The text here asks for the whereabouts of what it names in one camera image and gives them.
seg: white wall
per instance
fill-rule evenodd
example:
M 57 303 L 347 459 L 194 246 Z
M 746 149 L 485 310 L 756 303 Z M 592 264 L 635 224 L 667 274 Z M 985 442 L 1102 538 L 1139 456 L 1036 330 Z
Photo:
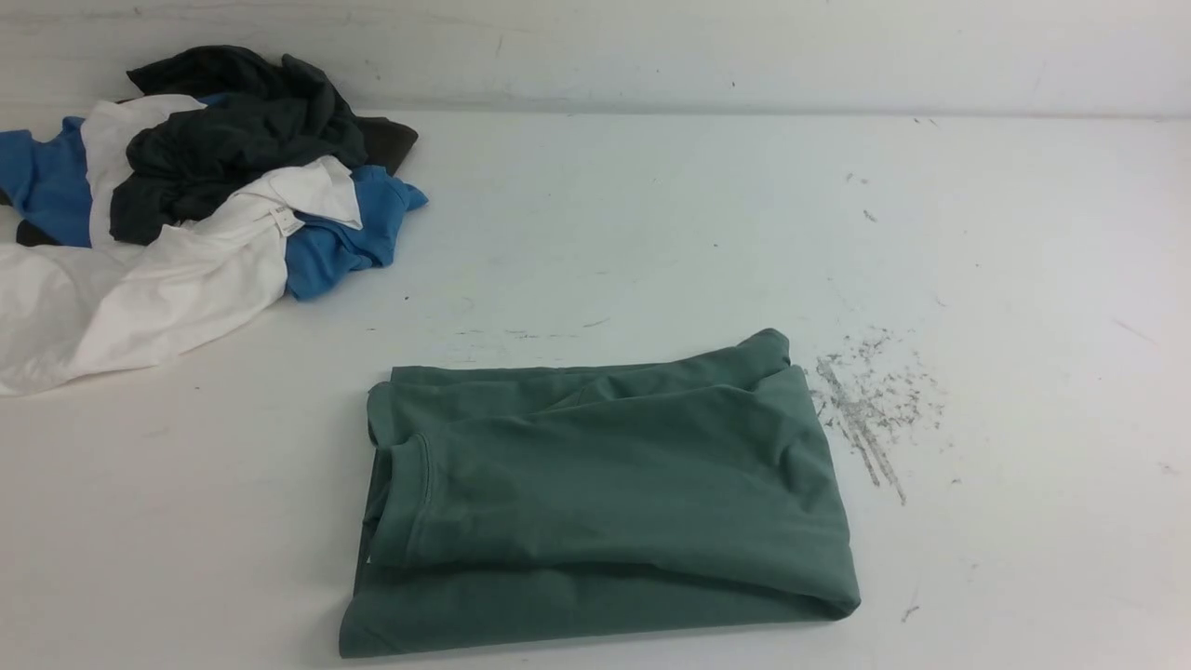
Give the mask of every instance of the white wall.
M 5 0 L 0 102 L 204 43 L 358 107 L 1191 115 L 1187 0 Z

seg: stain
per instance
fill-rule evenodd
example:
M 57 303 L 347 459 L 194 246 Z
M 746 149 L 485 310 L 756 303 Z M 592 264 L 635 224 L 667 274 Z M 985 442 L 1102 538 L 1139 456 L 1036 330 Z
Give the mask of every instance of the stain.
M 824 428 L 838 431 L 860 455 L 873 486 L 887 484 L 902 505 L 906 495 L 891 455 L 917 445 L 923 431 L 942 430 L 946 412 L 946 393 L 905 343 L 912 333 L 869 326 L 859 337 L 847 334 L 843 347 L 823 353 L 816 367 L 823 382 L 818 388 L 829 400 L 821 413 Z
M 1112 323 L 1115 323 L 1115 324 L 1120 325 L 1121 327 L 1124 327 L 1124 328 L 1125 328 L 1125 330 L 1128 330 L 1129 332 L 1133 332 L 1134 334 L 1136 334 L 1136 337 L 1139 337 L 1139 338 L 1141 338 L 1142 340 L 1145 340 L 1145 342 L 1149 343 L 1151 345 L 1153 345 L 1153 346 L 1155 346 L 1155 347 L 1158 346 L 1158 343 L 1155 343 L 1155 342 L 1153 340 L 1153 338 L 1151 338 L 1151 337 L 1149 337 L 1149 334 L 1146 334 L 1146 333 L 1145 333 L 1145 332 L 1142 332 L 1141 330 L 1137 330 L 1136 327 L 1134 327 L 1134 326 L 1129 325 L 1128 323 L 1125 323 L 1125 321 L 1121 320 L 1120 318 L 1117 318 L 1117 317 L 1115 317 L 1115 315 L 1114 315 L 1114 317 L 1111 317 L 1111 318 L 1110 318 L 1109 320 L 1111 320 Z
M 865 462 L 865 469 L 868 470 L 868 477 L 873 481 L 873 486 L 880 487 L 881 482 L 877 477 L 877 471 L 873 469 L 873 462 L 877 462 L 877 467 L 885 475 L 886 482 L 892 486 L 897 493 L 898 497 L 902 500 L 902 505 L 905 505 L 905 494 L 902 491 L 900 483 L 897 482 L 897 475 L 893 474 L 893 468 L 888 464 L 888 459 L 883 459 L 878 456 L 881 446 L 877 443 L 877 438 L 873 436 L 872 430 L 866 424 L 863 418 L 862 408 L 858 407 L 856 403 L 852 401 L 848 393 L 844 392 L 843 384 L 840 383 L 840 378 L 836 377 L 835 371 L 831 370 L 831 364 L 824 359 L 818 359 L 818 367 L 816 370 L 824 381 L 827 381 L 828 387 L 831 389 L 831 405 L 840 411 L 843 417 L 843 422 L 848 425 L 852 430 L 854 437 L 849 438 L 853 449 L 860 452 L 861 459 Z

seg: white table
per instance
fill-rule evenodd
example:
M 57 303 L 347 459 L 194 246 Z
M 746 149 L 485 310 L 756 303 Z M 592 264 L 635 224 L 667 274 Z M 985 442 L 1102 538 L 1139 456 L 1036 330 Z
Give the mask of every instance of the white table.
M 389 115 L 431 198 L 394 267 L 0 401 L 0 666 L 339 666 L 389 367 L 767 325 L 823 394 L 854 616 L 363 665 L 1191 666 L 1191 123 Z

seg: pile of clothes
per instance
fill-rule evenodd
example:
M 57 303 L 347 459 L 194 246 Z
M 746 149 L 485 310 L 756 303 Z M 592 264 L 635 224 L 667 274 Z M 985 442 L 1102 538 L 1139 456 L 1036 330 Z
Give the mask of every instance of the pile of clothes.
M 143 98 L 0 132 L 0 395 L 157 365 L 392 263 L 425 195 L 417 132 L 361 118 L 314 65 L 199 46 L 129 71 Z

